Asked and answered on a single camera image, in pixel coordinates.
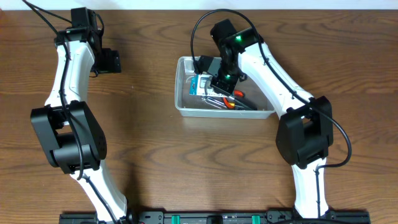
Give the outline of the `silver wrench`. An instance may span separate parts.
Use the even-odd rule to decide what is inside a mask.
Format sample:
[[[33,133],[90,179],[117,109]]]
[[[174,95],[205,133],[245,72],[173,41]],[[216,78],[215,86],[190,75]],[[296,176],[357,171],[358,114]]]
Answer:
[[[218,108],[220,110],[226,110],[227,109],[226,105],[222,101],[217,100],[215,98],[212,98],[212,97],[209,97],[209,96],[203,96],[201,99],[206,104],[214,106],[215,108]]]

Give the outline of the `red handled pliers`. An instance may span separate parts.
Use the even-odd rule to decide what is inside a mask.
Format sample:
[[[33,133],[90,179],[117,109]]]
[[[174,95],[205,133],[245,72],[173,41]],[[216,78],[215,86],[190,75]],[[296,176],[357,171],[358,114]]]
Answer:
[[[235,90],[233,92],[233,94],[235,96],[244,97],[244,93],[241,92],[240,90]],[[223,103],[224,103],[225,107],[229,110],[242,110],[243,109],[243,106],[241,106],[235,100],[228,100],[227,97],[223,98]]]

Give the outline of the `blue screw box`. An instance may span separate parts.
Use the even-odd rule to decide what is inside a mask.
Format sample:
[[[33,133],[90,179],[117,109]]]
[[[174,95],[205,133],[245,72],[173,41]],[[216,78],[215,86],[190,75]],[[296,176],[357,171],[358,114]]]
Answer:
[[[212,87],[206,83],[210,81],[213,77],[208,74],[194,75],[190,83],[190,95],[196,96],[210,96],[210,97],[220,97],[225,98],[226,95],[221,93],[216,93]]]

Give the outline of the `clear plastic container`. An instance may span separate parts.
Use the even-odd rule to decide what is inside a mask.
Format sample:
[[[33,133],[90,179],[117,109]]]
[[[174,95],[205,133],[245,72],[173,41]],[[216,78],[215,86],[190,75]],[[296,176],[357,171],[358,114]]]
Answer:
[[[248,78],[238,82],[236,90],[244,93],[244,97],[257,106],[256,111],[248,110],[220,110],[206,104],[202,96],[190,95],[190,83],[196,75],[192,58],[183,56],[178,59],[175,77],[175,107],[182,116],[204,118],[239,118],[239,119],[266,119],[275,113],[270,101],[265,97],[254,81]],[[223,102],[223,98],[212,97]]]

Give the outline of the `small metal hammer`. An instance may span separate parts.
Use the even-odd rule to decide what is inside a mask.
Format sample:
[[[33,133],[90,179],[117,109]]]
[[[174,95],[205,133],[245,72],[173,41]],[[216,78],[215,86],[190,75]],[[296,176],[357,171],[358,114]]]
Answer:
[[[233,96],[233,103],[237,110],[256,111],[257,106],[245,97]]]

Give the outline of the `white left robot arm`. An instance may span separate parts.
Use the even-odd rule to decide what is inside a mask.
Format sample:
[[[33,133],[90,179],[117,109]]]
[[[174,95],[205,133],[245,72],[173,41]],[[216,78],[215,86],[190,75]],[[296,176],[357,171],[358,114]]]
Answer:
[[[104,22],[85,7],[71,10],[70,26],[56,31],[58,65],[52,91],[30,120],[43,152],[53,167],[83,188],[93,213],[65,212],[60,223],[132,223],[127,198],[119,191],[106,165],[104,131],[86,100],[88,81],[95,75],[121,72],[119,53],[104,48]]]

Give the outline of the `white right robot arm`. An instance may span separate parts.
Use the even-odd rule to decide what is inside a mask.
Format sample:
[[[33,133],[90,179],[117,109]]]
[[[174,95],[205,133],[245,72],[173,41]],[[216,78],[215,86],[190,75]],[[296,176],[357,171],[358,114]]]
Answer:
[[[302,218],[323,217],[329,206],[320,166],[326,164],[333,144],[332,123],[326,118],[331,115],[331,103],[324,96],[314,98],[295,83],[252,28],[238,32],[225,19],[214,25],[210,35],[221,56],[211,87],[216,93],[231,96],[244,76],[254,81],[279,117],[275,143],[293,170],[297,213]]]

